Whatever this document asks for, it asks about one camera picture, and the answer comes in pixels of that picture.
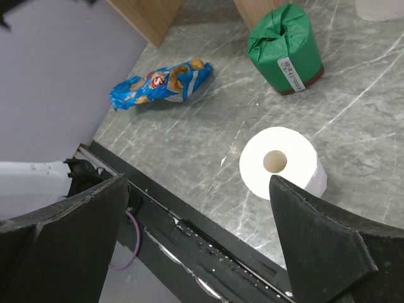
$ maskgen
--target wire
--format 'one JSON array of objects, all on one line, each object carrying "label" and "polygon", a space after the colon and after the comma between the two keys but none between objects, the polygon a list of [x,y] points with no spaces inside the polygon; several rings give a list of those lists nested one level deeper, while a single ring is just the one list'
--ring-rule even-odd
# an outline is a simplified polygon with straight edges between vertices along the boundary
[{"label": "wire", "polygon": [[109,268],[112,270],[125,270],[126,268],[128,268],[133,260],[136,259],[138,253],[139,253],[139,249],[140,249],[140,228],[139,228],[139,224],[136,221],[136,219],[134,218],[134,216],[129,212],[129,211],[125,211],[125,214],[132,220],[133,225],[136,229],[136,246],[134,247],[134,251],[133,251],[133,255],[131,257],[131,259],[123,266],[114,266],[114,265],[109,265]]}]

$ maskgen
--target chip bag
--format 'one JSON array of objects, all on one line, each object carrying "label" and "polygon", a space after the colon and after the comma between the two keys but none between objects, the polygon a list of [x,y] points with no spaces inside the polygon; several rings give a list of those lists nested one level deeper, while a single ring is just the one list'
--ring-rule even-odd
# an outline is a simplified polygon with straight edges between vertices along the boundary
[{"label": "chip bag", "polygon": [[134,76],[115,86],[109,94],[112,106],[128,109],[158,98],[182,102],[209,77],[213,68],[194,59],[172,68],[160,68],[145,77]]}]

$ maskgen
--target wooden panel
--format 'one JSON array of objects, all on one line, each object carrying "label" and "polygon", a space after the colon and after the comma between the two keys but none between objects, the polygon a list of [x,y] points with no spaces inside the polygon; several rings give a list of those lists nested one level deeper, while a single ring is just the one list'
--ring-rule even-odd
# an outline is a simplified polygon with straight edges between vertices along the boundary
[{"label": "wooden panel", "polygon": [[252,30],[266,14],[285,4],[285,2],[285,0],[234,0],[237,9],[250,30]]},{"label": "wooden panel", "polygon": [[182,0],[108,0],[127,21],[155,47],[165,34],[182,6]]}]

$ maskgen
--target green wrapper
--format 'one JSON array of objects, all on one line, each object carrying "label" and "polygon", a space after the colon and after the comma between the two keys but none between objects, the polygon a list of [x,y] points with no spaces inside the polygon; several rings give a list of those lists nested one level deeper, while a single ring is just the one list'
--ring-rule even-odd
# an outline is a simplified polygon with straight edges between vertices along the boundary
[{"label": "green wrapper", "polygon": [[269,84],[284,95],[304,90],[324,73],[309,16],[296,4],[270,11],[253,28],[247,51]]}]

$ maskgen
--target marble countertop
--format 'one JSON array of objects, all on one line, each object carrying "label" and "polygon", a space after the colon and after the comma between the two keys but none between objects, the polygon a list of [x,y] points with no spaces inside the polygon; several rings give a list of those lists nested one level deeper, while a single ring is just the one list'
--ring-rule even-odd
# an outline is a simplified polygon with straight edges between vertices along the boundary
[{"label": "marble countertop", "polygon": [[361,20],[354,0],[295,2],[311,17],[325,66],[308,90],[283,97],[267,84],[246,56],[249,32],[232,0],[190,0],[133,74],[200,57],[213,76],[182,104],[111,109],[95,135],[282,266],[271,208],[239,172],[248,140],[271,126],[294,129],[316,147],[328,175],[323,199],[404,228],[404,20]]}]

